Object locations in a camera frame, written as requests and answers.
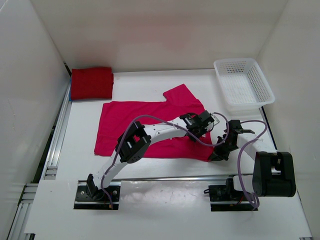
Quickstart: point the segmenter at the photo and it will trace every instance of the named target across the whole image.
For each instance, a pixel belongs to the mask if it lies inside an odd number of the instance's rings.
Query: red cloth
[[[72,69],[70,98],[111,99],[113,85],[111,67]]]
[[[117,139],[124,133],[129,123],[137,116],[151,115],[170,121],[186,113],[201,114],[205,109],[201,102],[182,84],[163,93],[166,101],[112,101],[103,104],[94,153],[111,156]],[[141,118],[141,124],[158,124],[154,119]],[[200,138],[212,144],[210,133]],[[214,148],[193,142],[188,136],[159,141],[146,151],[146,158],[188,158],[208,161]]]

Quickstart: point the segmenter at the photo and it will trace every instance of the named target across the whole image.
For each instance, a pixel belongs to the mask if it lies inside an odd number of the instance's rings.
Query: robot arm
[[[112,179],[128,164],[132,164],[140,160],[146,153],[148,147],[157,142],[189,136],[192,140],[194,138],[183,129],[176,127],[175,125],[181,126],[184,129],[188,129],[197,138],[201,137],[208,132],[214,125],[213,116],[204,111],[197,115],[188,113],[174,120],[169,121],[172,125],[165,123],[152,124],[152,125],[141,125],[139,121],[136,121],[129,128],[125,139],[120,146],[123,135],[118,138],[118,144],[115,147],[111,157],[102,166],[102,168],[95,174],[90,174],[87,179],[87,187],[91,196],[94,196],[98,190],[101,189],[101,180],[103,179],[103,186],[109,186]],[[113,164],[116,151],[120,147],[119,157]]]
[[[239,120],[229,121],[226,141],[214,148],[211,161],[228,160],[229,153],[257,138],[252,130],[243,129]],[[293,159],[289,152],[279,152],[261,139],[246,146],[244,151],[254,160],[253,174],[243,175],[245,189],[259,197],[293,197],[296,193]],[[232,191],[242,191],[239,175],[233,176]]]

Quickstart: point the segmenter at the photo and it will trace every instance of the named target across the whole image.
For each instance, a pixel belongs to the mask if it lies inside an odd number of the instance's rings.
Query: white wall
[[[265,107],[275,142],[293,155],[304,212],[320,238],[320,1],[289,0],[258,63],[276,99]]]
[[[212,68],[258,56],[287,0],[31,0],[70,68]]]
[[[37,170],[68,78],[31,3],[7,0],[0,9],[0,239]]]

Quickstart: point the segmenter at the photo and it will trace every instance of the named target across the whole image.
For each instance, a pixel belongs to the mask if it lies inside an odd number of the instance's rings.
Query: metal frame
[[[24,188],[21,202],[18,205],[11,230],[7,240],[32,240],[34,239],[34,234],[25,234],[25,227],[28,221],[28,217],[31,211],[34,198],[36,196],[36,191],[38,184],[30,183]]]
[[[66,133],[69,115],[71,111],[71,105],[72,105],[72,102],[69,101],[70,88],[71,88],[71,85],[69,84],[61,105],[59,117],[56,123],[56,128],[53,133],[48,155],[46,156],[45,167],[43,168],[43,171],[41,174],[41,179],[47,179],[47,180],[56,179],[55,175],[57,174],[60,152],[61,152],[62,145],[64,143],[65,133]]]

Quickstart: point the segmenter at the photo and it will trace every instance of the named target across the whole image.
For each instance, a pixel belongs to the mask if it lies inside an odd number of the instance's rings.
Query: shirt sleeve
[[[190,92],[186,85],[181,84],[163,93],[168,102],[175,106],[190,106],[201,104],[200,101]]]

